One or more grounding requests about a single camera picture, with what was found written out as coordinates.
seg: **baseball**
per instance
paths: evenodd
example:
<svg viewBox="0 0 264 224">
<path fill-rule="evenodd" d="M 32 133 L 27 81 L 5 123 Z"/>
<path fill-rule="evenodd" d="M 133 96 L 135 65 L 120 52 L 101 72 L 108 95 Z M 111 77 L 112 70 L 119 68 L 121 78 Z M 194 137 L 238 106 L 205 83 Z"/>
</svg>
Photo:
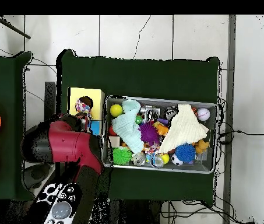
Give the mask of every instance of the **baseball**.
<svg viewBox="0 0 264 224">
<path fill-rule="evenodd" d="M 197 111 L 197 113 L 198 113 L 197 118 L 200 121 L 206 121 L 210 117 L 210 112 L 206 108 L 199 108 L 198 111 Z"/>
</svg>

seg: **blue spiky ball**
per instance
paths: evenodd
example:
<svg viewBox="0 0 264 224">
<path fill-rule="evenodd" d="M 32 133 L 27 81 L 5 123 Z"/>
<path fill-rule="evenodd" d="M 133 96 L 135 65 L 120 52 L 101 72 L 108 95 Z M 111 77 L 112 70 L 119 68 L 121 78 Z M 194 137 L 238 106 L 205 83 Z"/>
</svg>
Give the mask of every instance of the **blue spiky ball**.
<svg viewBox="0 0 264 224">
<path fill-rule="evenodd" d="M 178 160 L 183 162 L 191 162 L 195 158 L 195 148 L 192 144 L 183 144 L 175 149 L 175 155 Z"/>
</svg>

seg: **light blue cloth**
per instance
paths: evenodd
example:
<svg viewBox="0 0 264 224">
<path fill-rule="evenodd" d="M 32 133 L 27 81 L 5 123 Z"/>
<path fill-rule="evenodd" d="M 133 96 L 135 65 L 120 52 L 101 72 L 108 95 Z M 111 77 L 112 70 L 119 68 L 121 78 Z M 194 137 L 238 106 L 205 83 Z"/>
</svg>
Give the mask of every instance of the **light blue cloth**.
<svg viewBox="0 0 264 224">
<path fill-rule="evenodd" d="M 136 116 L 141 105 L 136 100 L 126 100 L 122 103 L 124 114 L 112 120 L 113 130 L 129 146 L 133 153 L 139 153 L 144 147 L 141 132 L 136 124 Z"/>
</svg>

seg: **yellow ball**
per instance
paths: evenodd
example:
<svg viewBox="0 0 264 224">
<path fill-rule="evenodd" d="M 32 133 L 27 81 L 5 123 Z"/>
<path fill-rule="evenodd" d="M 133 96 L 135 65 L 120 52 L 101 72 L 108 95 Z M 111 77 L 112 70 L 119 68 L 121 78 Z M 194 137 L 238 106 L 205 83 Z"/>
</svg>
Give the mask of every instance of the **yellow ball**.
<svg viewBox="0 0 264 224">
<path fill-rule="evenodd" d="M 164 154 L 161 157 L 162 157 L 162 159 L 164 161 L 164 164 L 167 164 L 169 162 L 169 160 L 170 160 L 170 157 L 169 157 L 168 154 Z"/>
<path fill-rule="evenodd" d="M 110 113 L 113 117 L 118 117 L 122 114 L 122 107 L 119 104 L 111 106 Z"/>
</svg>

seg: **dark green mat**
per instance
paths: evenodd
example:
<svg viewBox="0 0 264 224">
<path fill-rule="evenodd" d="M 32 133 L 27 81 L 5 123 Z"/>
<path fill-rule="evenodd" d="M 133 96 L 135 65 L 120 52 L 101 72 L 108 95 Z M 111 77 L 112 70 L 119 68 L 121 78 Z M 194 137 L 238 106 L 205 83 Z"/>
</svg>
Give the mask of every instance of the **dark green mat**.
<svg viewBox="0 0 264 224">
<path fill-rule="evenodd" d="M 193 102 L 217 102 L 219 60 L 154 61 L 104 57 L 79 58 L 64 50 L 57 59 L 62 81 L 62 112 L 66 112 L 68 87 L 101 89 L 106 96 L 121 95 Z M 108 190 L 110 169 L 99 180 Z M 114 169 L 111 199 L 204 200 L 213 202 L 213 174 L 171 173 Z"/>
<path fill-rule="evenodd" d="M 23 138 L 23 70 L 31 58 L 21 52 L 0 57 L 0 199 L 30 200 L 22 186 L 20 143 Z"/>
</svg>

